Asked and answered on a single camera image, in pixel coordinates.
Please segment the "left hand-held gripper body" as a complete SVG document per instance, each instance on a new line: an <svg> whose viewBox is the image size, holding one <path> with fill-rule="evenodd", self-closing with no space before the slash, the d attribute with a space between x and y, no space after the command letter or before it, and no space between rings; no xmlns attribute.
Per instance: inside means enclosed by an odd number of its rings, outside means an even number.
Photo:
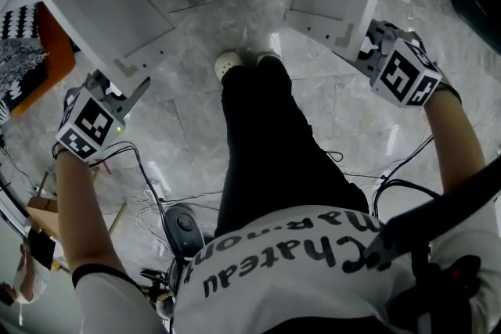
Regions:
<svg viewBox="0 0 501 334"><path fill-rule="evenodd" d="M125 130L126 98L99 71L68 91L56 141L83 161L89 161Z"/></svg>

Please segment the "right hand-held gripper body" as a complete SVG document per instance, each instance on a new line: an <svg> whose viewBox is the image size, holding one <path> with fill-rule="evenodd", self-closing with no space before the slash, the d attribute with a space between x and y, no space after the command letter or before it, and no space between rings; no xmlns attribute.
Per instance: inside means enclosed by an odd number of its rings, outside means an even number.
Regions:
<svg viewBox="0 0 501 334"><path fill-rule="evenodd" d="M443 78L420 36L388 21L371 21L357 69L372 92L399 108L423 106Z"/></svg>

